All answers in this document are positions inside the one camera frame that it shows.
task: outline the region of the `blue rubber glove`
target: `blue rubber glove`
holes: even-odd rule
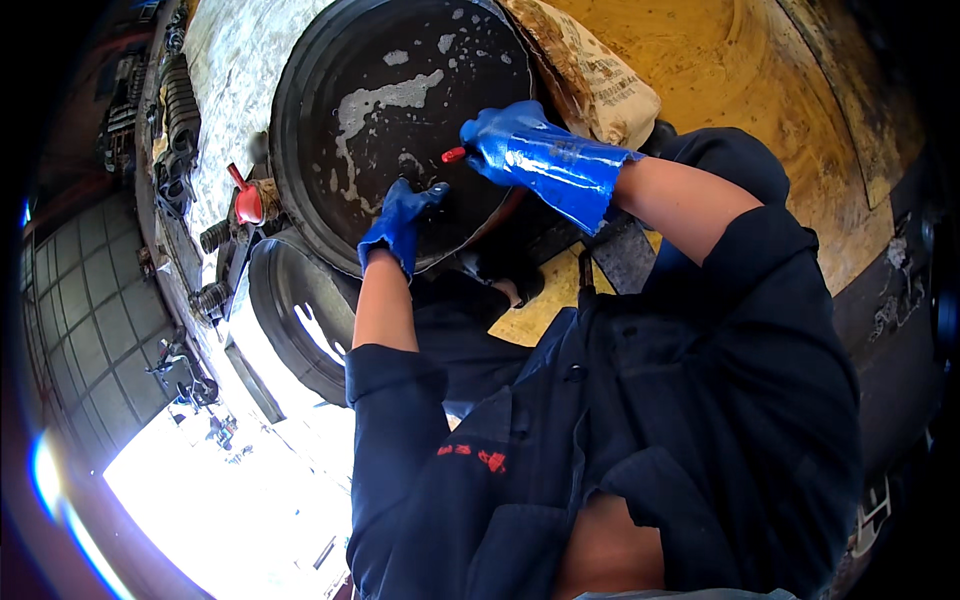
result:
[[[417,226],[414,225],[414,219],[426,206],[438,204],[449,190],[450,186],[446,183],[437,183],[425,192],[414,194],[406,179],[394,181],[383,200],[380,216],[357,245],[360,273],[367,271],[367,254],[372,246],[385,242],[409,281],[417,264]]]
[[[484,108],[460,129],[467,163],[498,185],[537,192],[563,216],[596,234],[625,160],[645,155],[604,144],[547,123],[536,100]]]

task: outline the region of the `shoe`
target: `shoe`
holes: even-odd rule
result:
[[[654,121],[654,130],[650,133],[647,141],[640,146],[639,152],[653,158],[660,158],[660,155],[663,154],[663,147],[674,137],[677,137],[677,128],[671,125],[669,121],[657,119]]]
[[[514,308],[523,308],[543,291],[543,273],[525,254],[462,251],[459,257],[464,270],[487,285],[501,279],[512,281],[520,298],[520,304]]]

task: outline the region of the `bare arm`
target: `bare arm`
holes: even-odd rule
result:
[[[406,275],[386,249],[371,251],[367,259],[353,325],[353,347],[379,344],[397,350],[420,351]]]
[[[762,206],[727,180],[652,156],[623,165],[612,203],[662,233],[701,266],[733,219]]]

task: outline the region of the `knee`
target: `knee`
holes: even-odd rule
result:
[[[717,127],[678,135],[669,158],[722,177],[764,204],[785,204],[790,178],[763,142],[735,127]]]

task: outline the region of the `pant leg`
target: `pant leg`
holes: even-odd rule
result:
[[[446,367],[447,413],[462,419],[516,381],[532,349],[487,333],[510,309],[506,295],[458,271],[417,280],[411,293],[420,352]]]
[[[777,157],[755,137],[736,128],[711,128],[678,135],[660,156],[696,167],[739,185],[767,205],[786,206],[790,179]],[[643,294],[689,315],[709,313],[700,267],[663,240]]]

